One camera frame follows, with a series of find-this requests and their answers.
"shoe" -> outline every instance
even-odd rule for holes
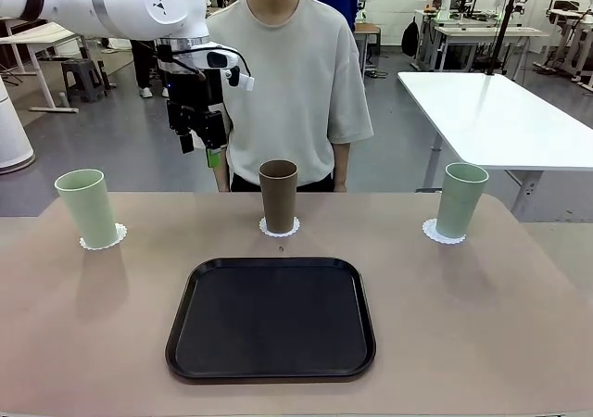
[[[150,88],[140,88],[140,97],[142,97],[143,99],[149,99],[150,97],[152,97],[152,92],[150,91]]]

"backpack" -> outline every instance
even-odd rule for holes
[[[416,18],[414,17],[414,20],[408,25],[408,28],[406,28],[404,35],[401,38],[401,50],[406,56],[416,56],[419,37],[420,33],[418,32],[418,25],[416,24]]]

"white coaster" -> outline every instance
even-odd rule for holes
[[[436,218],[425,221],[423,224],[424,234],[433,241],[441,244],[459,244],[465,240],[465,236],[461,238],[447,238],[436,231]]]
[[[259,222],[259,229],[264,234],[266,234],[267,236],[271,236],[272,238],[286,238],[287,236],[290,236],[291,234],[295,234],[299,228],[300,228],[300,221],[298,220],[297,217],[295,217],[295,223],[293,225],[293,230],[291,230],[290,232],[287,232],[285,234],[274,234],[274,233],[270,232],[268,230],[268,224],[266,224],[265,218],[262,218],[261,221]]]
[[[117,223],[115,224],[115,228],[118,231],[118,239],[116,239],[113,244],[110,244],[109,246],[101,247],[101,248],[91,248],[86,245],[86,243],[84,242],[84,238],[81,238],[82,248],[85,248],[86,250],[104,250],[106,248],[110,248],[110,247],[115,246],[116,244],[119,244],[121,241],[123,241],[123,238],[125,238],[126,235],[128,234],[128,229],[125,225],[121,225],[121,224],[117,224]]]

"neck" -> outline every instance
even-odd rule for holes
[[[299,0],[247,0],[249,9],[262,23],[281,24],[295,12]]]

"gray plastic stool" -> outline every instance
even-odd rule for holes
[[[68,84],[68,73],[74,76],[74,85]],[[95,67],[93,60],[73,58],[62,62],[62,74],[68,100],[72,97],[80,97],[88,102],[96,102],[99,96],[105,93],[105,86],[101,75]]]

